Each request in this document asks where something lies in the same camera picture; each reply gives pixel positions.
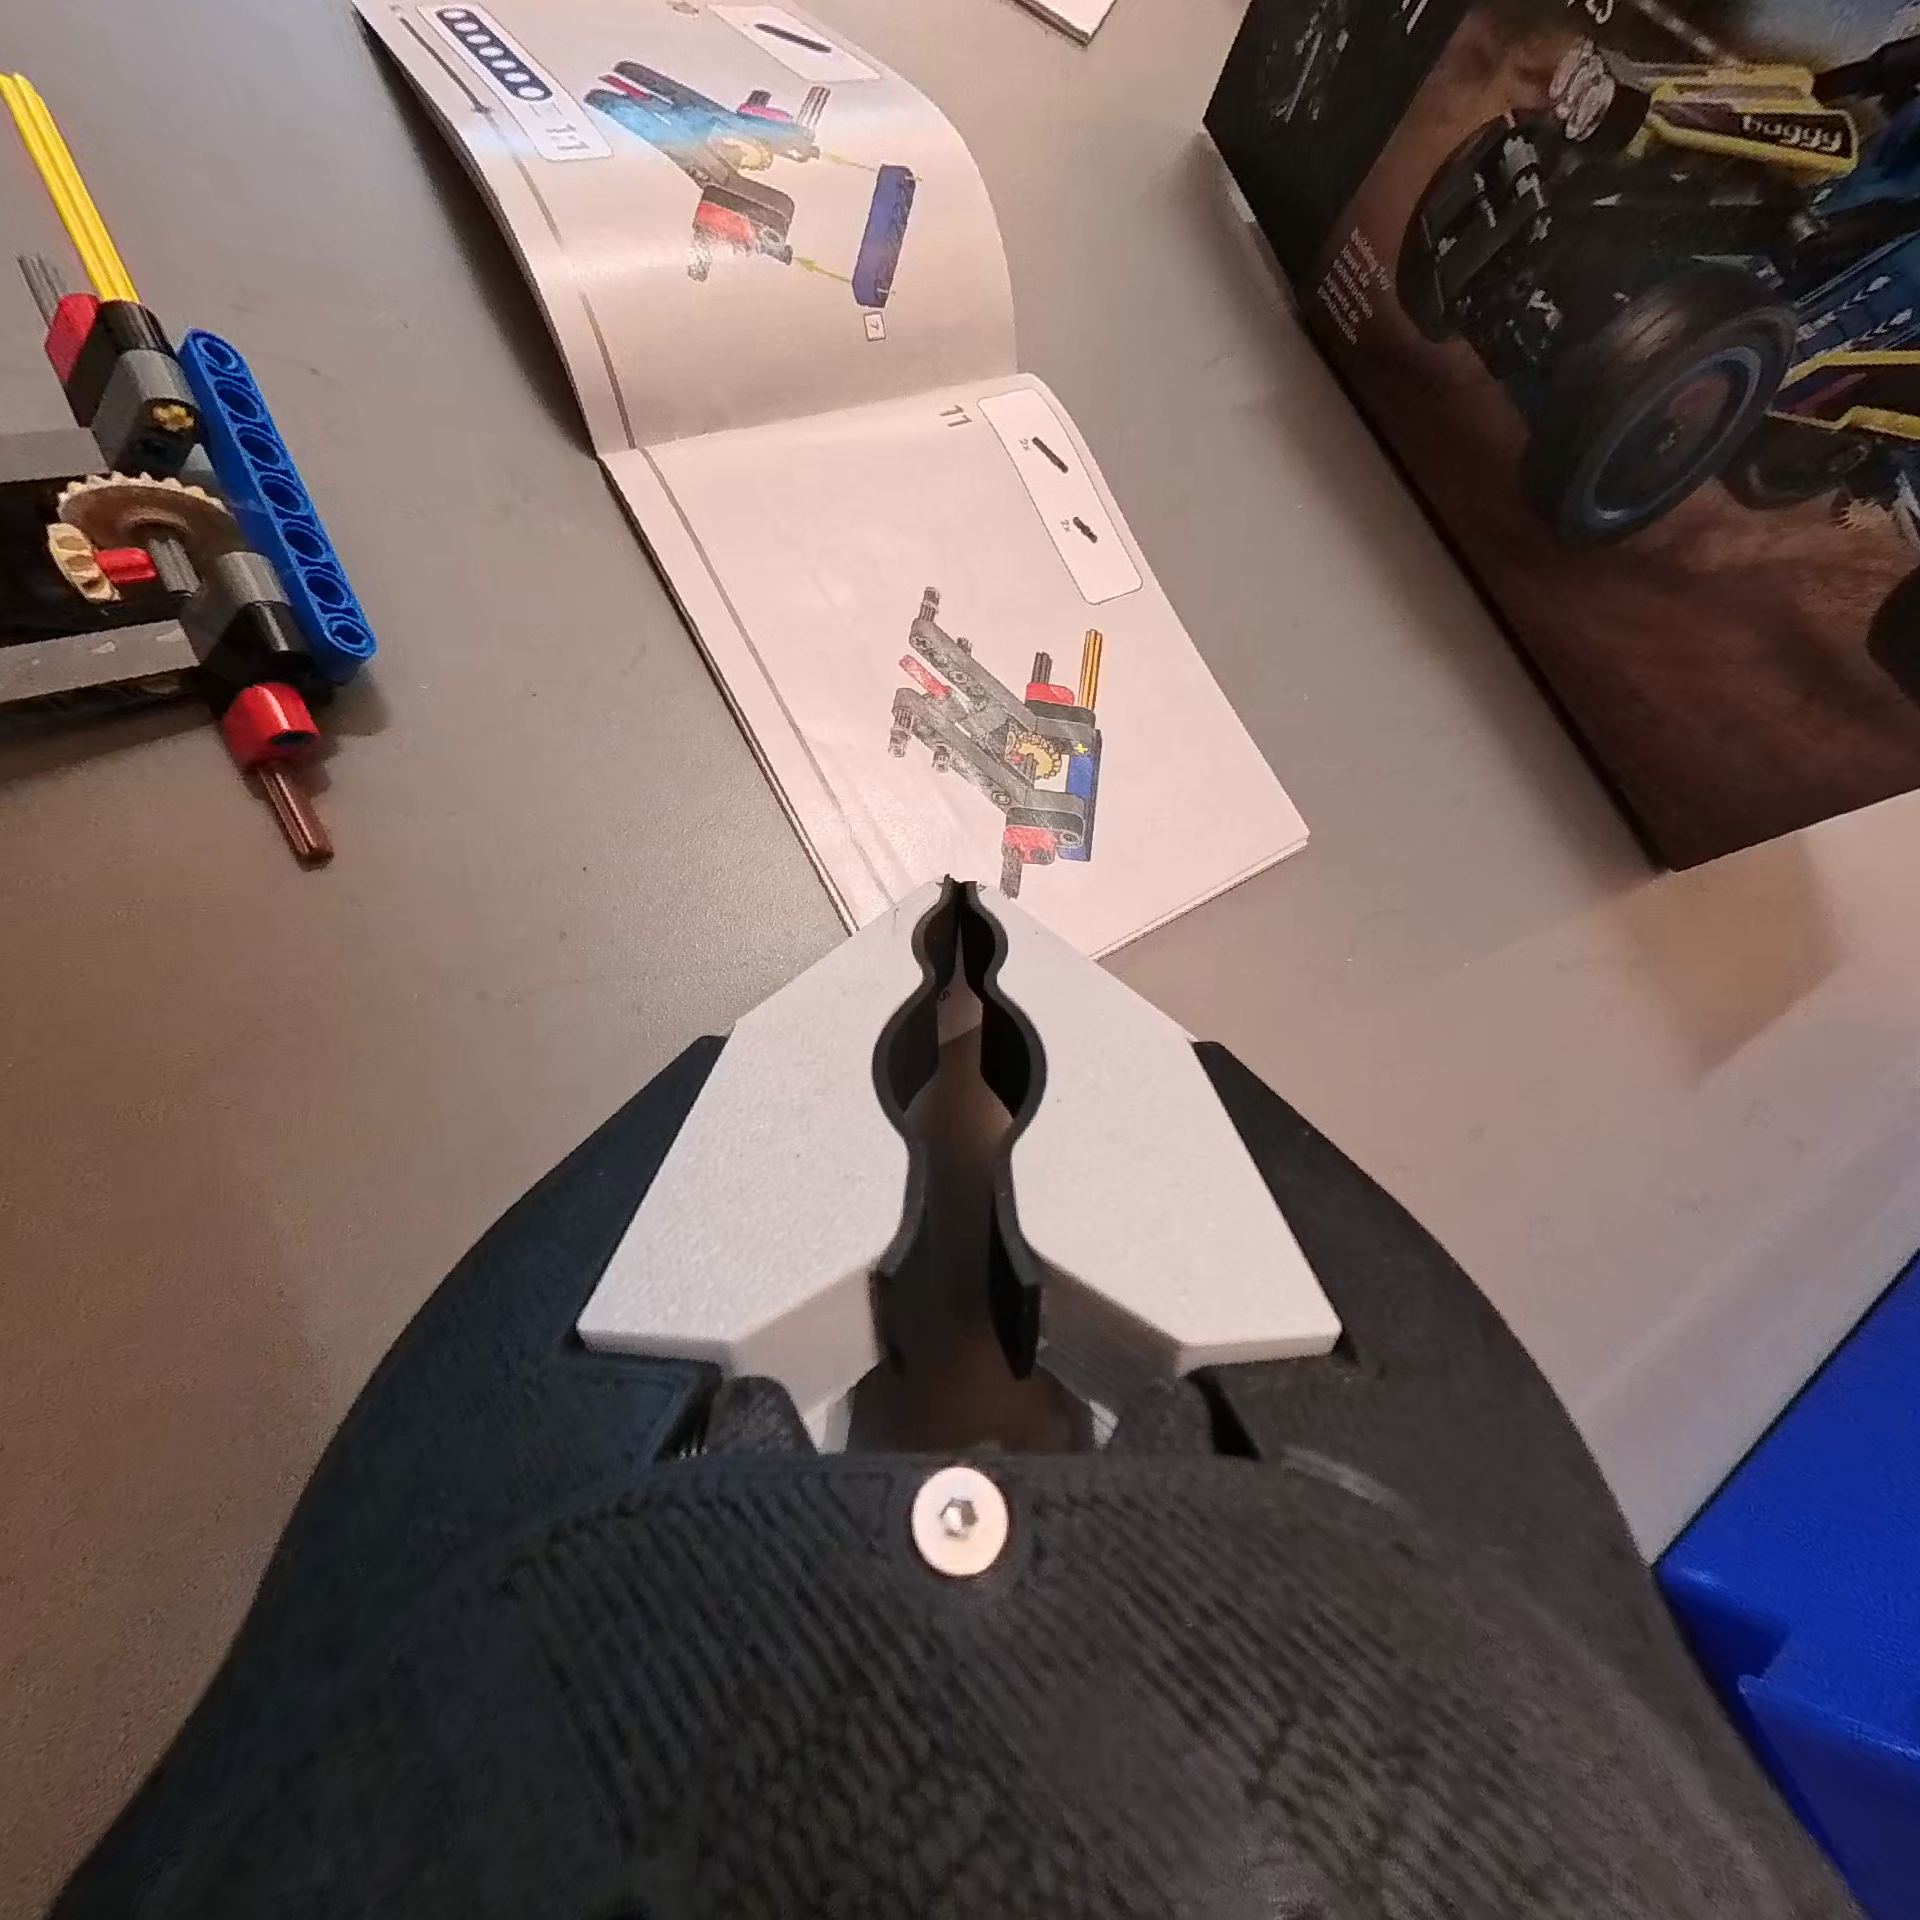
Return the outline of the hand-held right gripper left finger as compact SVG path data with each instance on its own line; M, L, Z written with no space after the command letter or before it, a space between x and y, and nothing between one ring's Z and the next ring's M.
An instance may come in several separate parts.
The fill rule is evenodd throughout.
M734 1020L574 1320L590 1351L771 1376L846 1445L930 1214L909 1109L954 963L959 886L931 877Z

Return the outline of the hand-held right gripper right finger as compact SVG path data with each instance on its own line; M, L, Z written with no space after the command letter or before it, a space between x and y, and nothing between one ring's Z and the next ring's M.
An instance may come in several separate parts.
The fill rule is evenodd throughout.
M1219 1362L1331 1356L1339 1310L1199 1041L1017 899L962 887L993 1164L993 1323L1017 1376L1127 1405Z

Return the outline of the blue plastic bin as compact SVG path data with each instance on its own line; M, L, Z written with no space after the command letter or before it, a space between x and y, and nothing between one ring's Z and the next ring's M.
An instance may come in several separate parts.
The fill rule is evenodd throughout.
M1880 1920L1920 1909L1920 1266L1801 1384L1659 1594L1724 1715Z

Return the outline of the partly built lego assembly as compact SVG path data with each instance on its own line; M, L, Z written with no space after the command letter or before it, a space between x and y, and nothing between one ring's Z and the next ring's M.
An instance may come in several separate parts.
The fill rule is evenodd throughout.
M173 338L25 75L4 112L82 269L20 252L74 414L0 441L4 728L195 697L303 870L334 833L303 792L323 708L374 634L247 361Z

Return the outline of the lego set box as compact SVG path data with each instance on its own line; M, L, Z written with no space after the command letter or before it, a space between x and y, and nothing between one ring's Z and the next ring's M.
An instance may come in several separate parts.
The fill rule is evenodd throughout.
M1250 5L1311 338L1692 870L1920 782L1916 5Z

